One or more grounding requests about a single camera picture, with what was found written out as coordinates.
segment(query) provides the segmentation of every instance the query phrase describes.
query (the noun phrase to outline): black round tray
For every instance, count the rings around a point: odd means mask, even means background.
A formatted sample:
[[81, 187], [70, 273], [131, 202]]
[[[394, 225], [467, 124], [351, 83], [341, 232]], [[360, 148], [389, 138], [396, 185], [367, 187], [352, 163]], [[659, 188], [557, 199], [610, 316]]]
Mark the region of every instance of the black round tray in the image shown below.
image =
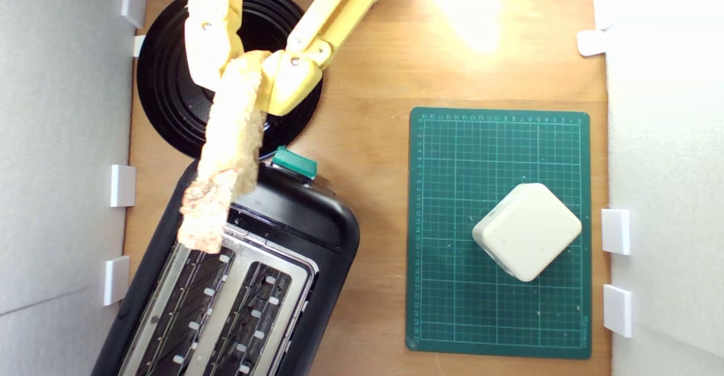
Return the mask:
[[[153, 21], [143, 41], [136, 73], [140, 103], [153, 128], [174, 149], [192, 158], [201, 155], [214, 92], [191, 79], [184, 46], [188, 0], [175, 0]], [[292, 0], [244, 0], [238, 35], [245, 51], [277, 51], [302, 18]], [[260, 158], [294, 140], [311, 119], [322, 82], [285, 116], [269, 115], [264, 125]]]

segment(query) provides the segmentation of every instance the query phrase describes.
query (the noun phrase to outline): wooden table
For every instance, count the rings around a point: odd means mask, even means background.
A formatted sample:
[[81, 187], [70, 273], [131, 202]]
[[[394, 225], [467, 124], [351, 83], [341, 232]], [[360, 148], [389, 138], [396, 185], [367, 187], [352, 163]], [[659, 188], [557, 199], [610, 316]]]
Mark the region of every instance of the wooden table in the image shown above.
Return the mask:
[[[172, 1], [148, 0], [146, 26]], [[312, 0], [295, 1], [308, 7]], [[608, 194], [605, 62], [584, 59], [576, 49], [576, 32], [592, 26], [592, 0], [380, 0], [372, 8], [326, 73], [318, 111], [290, 147], [318, 162], [324, 182], [351, 207], [361, 228], [359, 252], [311, 374], [610, 374], [601, 292], [609, 262], [600, 248], [597, 213]], [[406, 350], [408, 122], [414, 106], [590, 113], [590, 360]], [[130, 162], [137, 167], [137, 198], [128, 211], [124, 250], [134, 272], [190, 161], [158, 136], [134, 93]]]

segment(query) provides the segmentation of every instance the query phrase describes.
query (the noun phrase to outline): yellow robotic arm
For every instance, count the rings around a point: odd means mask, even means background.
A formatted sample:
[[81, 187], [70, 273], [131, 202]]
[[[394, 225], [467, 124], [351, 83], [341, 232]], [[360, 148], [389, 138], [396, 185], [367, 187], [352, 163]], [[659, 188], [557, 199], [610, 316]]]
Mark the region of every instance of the yellow robotic arm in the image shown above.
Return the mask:
[[[294, 109], [376, 1], [314, 0], [290, 33], [286, 49], [264, 61], [256, 106], [277, 116]], [[237, 35], [242, 0], [188, 0], [188, 12], [184, 38], [191, 78], [217, 90], [229, 61], [244, 52]]]

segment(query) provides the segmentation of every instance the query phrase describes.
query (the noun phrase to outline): green cutting mat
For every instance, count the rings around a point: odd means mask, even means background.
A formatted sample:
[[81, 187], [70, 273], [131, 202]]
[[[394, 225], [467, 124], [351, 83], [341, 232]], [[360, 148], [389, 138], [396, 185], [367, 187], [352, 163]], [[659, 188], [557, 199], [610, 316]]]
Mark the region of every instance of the green cutting mat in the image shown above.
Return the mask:
[[[415, 108], [406, 343], [414, 351], [589, 358], [589, 117]], [[536, 280], [502, 271], [471, 230], [519, 183], [548, 186], [583, 232]]]

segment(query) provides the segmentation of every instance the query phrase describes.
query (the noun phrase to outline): toaster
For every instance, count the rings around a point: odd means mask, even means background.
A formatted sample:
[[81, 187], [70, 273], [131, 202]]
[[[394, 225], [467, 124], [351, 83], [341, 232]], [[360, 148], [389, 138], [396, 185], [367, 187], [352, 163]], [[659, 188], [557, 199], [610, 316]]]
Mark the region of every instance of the toaster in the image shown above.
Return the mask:
[[230, 208], [222, 250], [176, 242], [191, 163], [174, 190], [93, 368], [101, 375], [307, 374], [354, 260], [352, 211], [277, 149]]

